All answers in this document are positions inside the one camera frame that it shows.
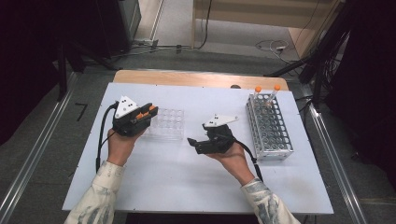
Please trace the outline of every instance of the orange cap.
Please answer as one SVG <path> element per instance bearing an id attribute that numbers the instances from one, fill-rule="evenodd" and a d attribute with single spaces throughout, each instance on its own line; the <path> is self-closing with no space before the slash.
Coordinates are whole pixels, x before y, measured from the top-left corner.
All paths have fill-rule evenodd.
<path id="1" fill-rule="evenodd" d="M 262 91 L 262 87 L 257 86 L 257 87 L 254 89 L 254 91 L 255 91 L 255 92 L 260 92 L 260 91 Z"/>

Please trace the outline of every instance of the person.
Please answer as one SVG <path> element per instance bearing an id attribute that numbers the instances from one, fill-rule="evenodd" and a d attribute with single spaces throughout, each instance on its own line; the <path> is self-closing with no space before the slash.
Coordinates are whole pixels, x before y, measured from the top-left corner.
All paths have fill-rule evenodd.
<path id="1" fill-rule="evenodd" d="M 108 131 L 107 160 L 102 163 L 90 188 L 70 211 L 65 224 L 112 223 L 117 192 L 125 170 L 124 165 L 141 134 L 143 132 L 134 137 L 125 137 L 112 129 Z M 244 149 L 239 144 L 234 143 L 224 154 L 216 153 L 206 156 L 219 161 L 239 181 L 242 186 L 241 190 L 253 207 L 259 223 L 300 223 L 287 206 L 250 172 Z"/>

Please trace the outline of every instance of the metal test tube rack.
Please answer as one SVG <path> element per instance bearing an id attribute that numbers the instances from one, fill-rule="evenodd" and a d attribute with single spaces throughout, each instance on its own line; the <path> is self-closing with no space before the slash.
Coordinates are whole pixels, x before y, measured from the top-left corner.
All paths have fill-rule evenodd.
<path id="1" fill-rule="evenodd" d="M 257 159 L 283 161 L 293 152 L 293 148 L 277 99 L 266 104 L 270 95 L 249 95 L 246 105 L 248 121 Z"/>

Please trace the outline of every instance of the metal rail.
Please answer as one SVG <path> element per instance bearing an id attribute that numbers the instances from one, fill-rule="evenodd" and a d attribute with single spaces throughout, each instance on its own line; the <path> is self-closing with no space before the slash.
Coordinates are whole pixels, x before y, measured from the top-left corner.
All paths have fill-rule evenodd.
<path id="1" fill-rule="evenodd" d="M 312 95 L 311 90 L 308 85 L 302 87 L 304 95 Z M 349 210 L 349 214 L 355 224 L 367 224 L 367 219 L 361 209 L 361 204 L 358 197 L 355 194 L 349 178 L 347 177 L 347 172 L 344 169 L 343 164 L 338 158 L 337 151 L 332 144 L 332 139 L 327 132 L 325 122 L 321 114 L 317 113 L 317 110 L 313 105 L 309 106 L 312 119 L 314 120 L 315 126 L 317 127 L 320 140 L 326 151 L 327 157 L 329 159 L 330 165 L 332 166 L 332 171 L 334 172 L 335 179 L 338 182 L 338 186 L 343 194 L 344 200 L 346 202 L 346 207 Z"/>
<path id="2" fill-rule="evenodd" d="M 69 87 L 69 91 L 66 93 L 62 101 L 58 102 L 55 105 L 44 129 L 38 136 L 29 156 L 27 157 L 25 163 L 20 169 L 17 177 L 10 185 L 6 193 L 6 197 L 1 203 L 0 224 L 8 223 L 19 199 L 21 198 L 30 178 L 32 177 L 33 172 L 35 171 L 38 162 L 40 161 L 42 154 L 46 149 L 47 143 L 50 140 L 50 137 L 52 136 L 52 133 L 56 125 L 58 124 L 58 121 L 67 106 L 67 103 L 69 102 L 69 99 L 74 91 L 77 81 L 78 75 L 76 73 L 72 73 L 70 75 L 70 78 L 68 79 L 67 84 L 67 86 Z"/>

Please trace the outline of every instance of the cuff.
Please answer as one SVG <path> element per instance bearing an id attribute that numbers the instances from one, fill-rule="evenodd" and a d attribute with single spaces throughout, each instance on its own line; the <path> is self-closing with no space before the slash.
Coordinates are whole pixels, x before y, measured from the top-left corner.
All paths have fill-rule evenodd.
<path id="1" fill-rule="evenodd" d="M 259 192 L 271 192 L 259 178 L 252 179 L 245 186 L 242 186 L 241 190 L 253 208 L 255 208 L 257 203 L 262 199 L 262 195 L 260 195 Z"/>
<path id="2" fill-rule="evenodd" d="M 125 168 L 108 161 L 103 161 L 92 183 L 105 189 L 118 191 L 120 189 Z"/>

